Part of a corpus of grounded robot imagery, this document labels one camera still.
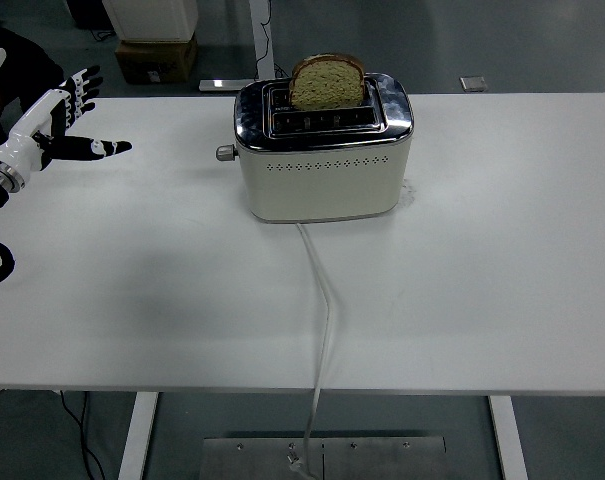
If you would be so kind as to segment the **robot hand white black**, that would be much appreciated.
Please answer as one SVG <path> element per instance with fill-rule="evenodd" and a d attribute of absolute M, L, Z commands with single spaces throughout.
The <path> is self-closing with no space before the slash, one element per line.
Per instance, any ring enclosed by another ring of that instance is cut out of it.
<path fill-rule="evenodd" d="M 102 82 L 100 67 L 92 66 L 43 94 L 0 145 L 0 165 L 27 177 L 45 169 L 52 160 L 95 161 L 131 150 L 128 141 L 67 134 L 80 117 L 95 108 Z"/>

